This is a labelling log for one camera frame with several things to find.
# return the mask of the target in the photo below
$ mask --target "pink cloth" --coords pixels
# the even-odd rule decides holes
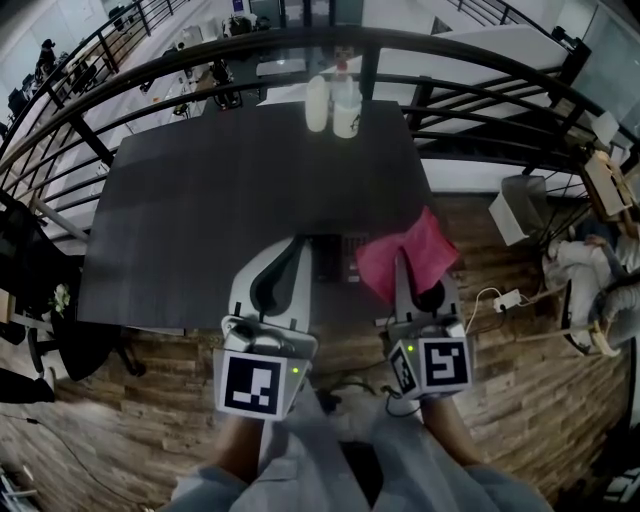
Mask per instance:
[[[396,233],[360,247],[356,253],[362,280],[389,304],[395,298],[395,260],[403,248],[411,265],[416,293],[430,290],[458,258],[458,250],[440,232],[428,208],[406,233]]]

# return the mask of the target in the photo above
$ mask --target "dark table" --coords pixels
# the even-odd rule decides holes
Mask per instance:
[[[296,233],[405,231],[431,203],[397,103],[365,102],[349,140],[308,131],[302,103],[142,132],[122,142],[105,183],[78,318],[218,328],[236,272],[265,247]],[[316,324],[391,312],[362,283],[314,283],[312,301]]]

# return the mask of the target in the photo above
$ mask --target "white cable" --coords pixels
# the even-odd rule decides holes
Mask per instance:
[[[520,298],[526,300],[527,302],[524,304],[518,304],[518,307],[521,308],[526,308],[527,306],[531,306],[531,304],[535,304],[535,302],[533,302],[529,297],[527,297],[526,295],[522,295],[520,294]]]
[[[484,290],[480,290],[478,295],[476,295],[476,306],[473,308],[473,315],[471,315],[471,320],[469,320],[469,323],[467,324],[467,328],[464,331],[465,334],[469,334],[469,329],[471,328],[473,319],[476,317],[476,313],[478,312],[478,300],[480,300],[480,295],[482,295],[484,292],[488,292],[489,290],[496,292],[499,297],[502,297],[502,294],[497,288],[491,287],[491,288],[485,288]]]

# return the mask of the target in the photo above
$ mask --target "cable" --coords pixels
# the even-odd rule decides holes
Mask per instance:
[[[519,308],[526,308],[527,306],[531,306],[531,305],[535,304],[536,302],[538,302],[537,300],[531,300],[529,297],[527,297],[526,295],[522,295],[522,294],[520,294],[520,298],[526,300],[527,302],[525,302],[524,304],[518,304]]]
[[[371,370],[372,368],[383,365],[387,362],[388,362],[387,359],[383,359],[382,361],[378,361],[377,363],[370,364],[369,366],[361,366],[360,368],[351,368],[351,369],[348,368],[346,370],[335,370],[335,371],[326,372],[326,373],[316,373],[316,374],[312,374],[312,376],[313,377],[329,377],[331,375],[336,375],[338,373],[345,373],[348,375],[350,373],[366,372],[367,370]]]
[[[418,407],[411,412],[406,412],[403,414],[396,414],[395,412],[391,412],[391,410],[389,409],[389,403],[391,402],[391,398],[395,398],[396,400],[398,400],[402,398],[402,395],[397,391],[395,391],[391,386],[382,386],[380,391],[387,393],[387,401],[384,404],[384,410],[392,418],[408,418],[409,416],[413,416],[415,413],[417,413],[420,410],[421,406],[418,405]]]
[[[386,331],[386,330],[387,330],[387,328],[389,327],[389,321],[391,320],[391,317],[392,317],[393,315],[395,315],[395,313],[396,313],[396,308],[393,308],[393,309],[391,310],[391,313],[389,313],[389,316],[387,317],[387,321],[384,323],[384,330],[385,330],[385,331]]]
[[[41,421],[38,421],[38,420],[36,420],[34,418],[20,418],[18,416],[11,416],[9,414],[3,414],[3,413],[0,413],[0,416],[4,416],[5,418],[10,418],[12,420],[25,421],[25,422],[29,423],[30,425],[40,425],[41,427],[44,427],[46,430],[51,432],[58,439],[58,441],[60,441],[64,445],[64,447],[69,451],[69,453],[73,456],[73,458],[78,463],[78,465],[85,471],[85,473],[87,473],[87,475],[91,478],[91,480],[93,480],[95,483],[97,483],[103,489],[109,491],[114,496],[117,496],[118,498],[120,498],[122,500],[128,501],[129,503],[132,503],[132,504],[134,504],[134,505],[136,505],[138,507],[144,507],[144,509],[147,510],[147,507],[146,507],[146,505],[144,503],[140,503],[139,501],[135,501],[135,500],[132,500],[131,498],[127,498],[126,496],[123,496],[122,494],[120,494],[119,492],[114,491],[110,487],[108,487],[105,484],[103,484],[95,476],[93,476],[91,471],[89,471],[87,466],[85,466],[83,464],[83,462],[78,458],[78,456],[71,449],[71,447],[66,443],[66,441],[64,439],[62,439],[62,437],[60,437],[60,435],[55,430],[53,430],[51,427],[47,426],[46,424],[44,424]]]
[[[470,333],[467,334],[467,336],[477,336],[478,334],[486,334],[486,333],[491,332],[491,331],[497,331],[498,329],[502,329],[502,327],[504,326],[505,322],[507,321],[507,312],[503,311],[502,313],[503,313],[502,314],[502,320],[500,321],[499,324],[493,325],[491,327],[486,327],[486,328],[480,329],[478,331],[470,332]]]
[[[375,389],[373,389],[371,386],[369,386],[369,384],[367,384],[366,382],[358,382],[358,381],[345,380],[345,379],[346,379],[346,377],[343,377],[336,384],[331,386],[329,388],[329,393],[333,393],[334,391],[337,391],[338,389],[344,389],[344,388],[347,388],[349,386],[356,386],[356,387],[364,389],[365,391],[368,391],[373,396],[378,396],[376,391],[375,391]]]
[[[482,295],[484,292],[488,292],[489,290],[496,292],[499,297],[502,297],[502,294],[497,288],[490,287],[490,288],[485,288],[484,290],[480,290],[478,295],[476,295],[476,306],[473,308],[473,315],[471,315],[471,320],[469,320],[469,323],[467,324],[467,328],[464,331],[465,334],[469,333],[469,329],[471,328],[473,319],[476,317],[476,313],[478,312],[478,301],[480,300],[480,295]]]

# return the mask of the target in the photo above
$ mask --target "black office chair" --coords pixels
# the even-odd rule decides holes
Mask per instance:
[[[122,22],[122,18],[119,16],[123,11],[124,7],[120,6],[116,6],[109,11],[109,19],[113,22],[113,27],[118,32],[122,32],[124,30],[124,23]]]
[[[42,356],[59,350],[72,380],[82,380],[95,372],[115,348],[129,373],[141,376],[143,365],[129,360],[120,338],[120,327],[79,322],[78,292],[83,257],[67,256],[47,238],[38,220],[26,205],[0,191],[0,288],[16,298],[16,310],[42,320],[51,311],[53,340],[38,342],[38,331],[27,334],[29,350],[36,370],[44,372]],[[58,313],[53,297],[60,284],[69,290],[69,305]],[[7,341],[19,344],[24,327],[11,323],[0,329]]]
[[[221,98],[223,94],[226,97],[226,102],[223,98]],[[240,94],[240,91],[216,94],[213,97],[213,101],[216,105],[218,105],[218,108],[220,110],[232,110],[234,108],[242,108],[244,106],[244,103],[242,102],[242,94]]]
[[[73,83],[71,90],[75,94],[83,94],[85,90],[89,90],[89,86],[96,84],[96,66],[91,64],[87,66],[86,62],[78,64],[73,70]]]
[[[33,82],[34,79],[35,77],[31,73],[25,76],[24,80],[22,80],[22,90],[29,91],[31,89],[31,83]]]
[[[20,114],[28,104],[29,102],[22,91],[14,89],[9,94],[9,110],[11,110],[16,119],[20,117]]]

